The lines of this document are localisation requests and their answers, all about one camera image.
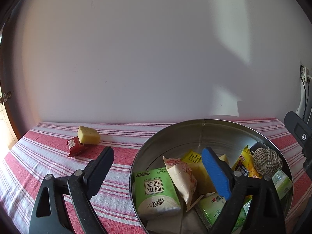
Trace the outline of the green white tissue pack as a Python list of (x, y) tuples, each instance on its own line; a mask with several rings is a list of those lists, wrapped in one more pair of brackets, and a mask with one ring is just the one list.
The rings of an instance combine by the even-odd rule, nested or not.
[(281, 200), (293, 187), (291, 180), (282, 170), (277, 170), (272, 176), (273, 184)]

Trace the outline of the black cardboard box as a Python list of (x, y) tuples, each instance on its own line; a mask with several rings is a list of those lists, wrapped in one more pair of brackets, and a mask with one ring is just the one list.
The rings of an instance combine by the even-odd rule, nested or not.
[(259, 149), (259, 148), (268, 148), (268, 146), (266, 146), (265, 144), (263, 144), (262, 142), (256, 142), (251, 148), (250, 148), (250, 152), (253, 155), (254, 152)]

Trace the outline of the woven rope ball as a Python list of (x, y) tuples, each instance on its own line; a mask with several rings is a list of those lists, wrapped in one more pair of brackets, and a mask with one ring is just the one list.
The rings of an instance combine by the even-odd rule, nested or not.
[(275, 151), (260, 147), (253, 154), (253, 165), (259, 174), (273, 177), (276, 171), (282, 169), (283, 162)]

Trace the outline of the orange-yellow snack packet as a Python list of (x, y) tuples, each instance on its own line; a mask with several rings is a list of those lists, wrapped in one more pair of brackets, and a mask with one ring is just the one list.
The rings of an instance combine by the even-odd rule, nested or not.
[(232, 166), (232, 171), (239, 171), (246, 177), (253, 177), (257, 179), (262, 177), (253, 165), (253, 155), (248, 145), (241, 151), (238, 159)]

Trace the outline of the yellow noodle snack packet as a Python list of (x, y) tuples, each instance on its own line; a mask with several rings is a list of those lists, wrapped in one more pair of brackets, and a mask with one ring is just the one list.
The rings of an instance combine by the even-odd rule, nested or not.
[(193, 150), (189, 150), (181, 159), (187, 163), (192, 170), (197, 186), (196, 192), (200, 195), (216, 192), (216, 189), (203, 165), (201, 155)]

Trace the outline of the pink floral marshmallow packet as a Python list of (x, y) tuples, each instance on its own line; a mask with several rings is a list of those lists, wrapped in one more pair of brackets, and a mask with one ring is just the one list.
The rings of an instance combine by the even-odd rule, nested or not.
[(203, 197), (197, 190), (197, 180), (189, 165), (181, 159), (163, 157), (166, 170), (190, 211)]

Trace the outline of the light green tissue pack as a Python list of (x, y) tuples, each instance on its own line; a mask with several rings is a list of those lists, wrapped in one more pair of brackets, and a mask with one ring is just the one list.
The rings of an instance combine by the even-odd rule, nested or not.
[[(232, 230), (232, 233), (238, 233), (245, 223), (247, 213), (251, 204), (252, 196), (246, 196), (243, 202), (243, 207), (239, 213), (238, 220)], [(204, 223), (208, 232), (210, 232), (213, 224), (220, 215), (226, 200), (217, 192), (206, 194), (196, 205), (195, 210), (198, 213), (201, 221)]]

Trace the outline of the red snack packet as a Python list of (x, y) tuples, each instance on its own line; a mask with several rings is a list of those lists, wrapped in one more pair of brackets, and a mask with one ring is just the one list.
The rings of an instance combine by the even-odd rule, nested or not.
[(87, 150), (87, 147), (79, 141), (78, 136), (68, 140), (67, 145), (69, 148), (68, 157), (74, 157)]

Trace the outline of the round metal cookie tin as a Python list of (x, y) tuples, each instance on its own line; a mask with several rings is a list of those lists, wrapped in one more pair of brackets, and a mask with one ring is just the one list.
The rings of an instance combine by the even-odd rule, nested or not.
[(131, 168), (129, 190), (145, 232), (285, 233), (293, 193), (278, 195), (276, 175), (291, 178), (278, 148), (243, 125), (198, 119), (148, 139)]

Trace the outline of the yellow sponge block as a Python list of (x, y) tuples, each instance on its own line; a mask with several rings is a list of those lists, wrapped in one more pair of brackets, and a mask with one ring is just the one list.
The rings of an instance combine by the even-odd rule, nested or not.
[(81, 144), (97, 145), (100, 143), (100, 134), (93, 128), (79, 126), (77, 136)]

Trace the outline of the wall power socket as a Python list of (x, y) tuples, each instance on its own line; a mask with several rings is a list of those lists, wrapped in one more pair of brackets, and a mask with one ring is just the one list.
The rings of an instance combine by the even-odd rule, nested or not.
[(311, 80), (309, 69), (303, 65), (300, 65), (300, 76), (304, 82), (309, 82)]

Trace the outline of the dark wooden door frame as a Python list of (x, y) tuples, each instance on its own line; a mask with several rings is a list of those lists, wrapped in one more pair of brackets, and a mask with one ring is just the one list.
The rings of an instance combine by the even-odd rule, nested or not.
[[(6, 79), (5, 61), (4, 61), (4, 28), (5, 28), (5, 24), (1, 27), (1, 95), (3, 93), (9, 92), (6, 86), (7, 79)], [(10, 147), (12, 147), (13, 144), (17, 143), (17, 141), (21, 138), (21, 134), (14, 120), (14, 115), (13, 115), (14, 113), (12, 112), (12, 107), (10, 106), (11, 99), (8, 99), (7, 102), (1, 104), (5, 126), (7, 127), (7, 130), (9, 133), (8, 137), (10, 139), (10, 143), (9, 143)]]

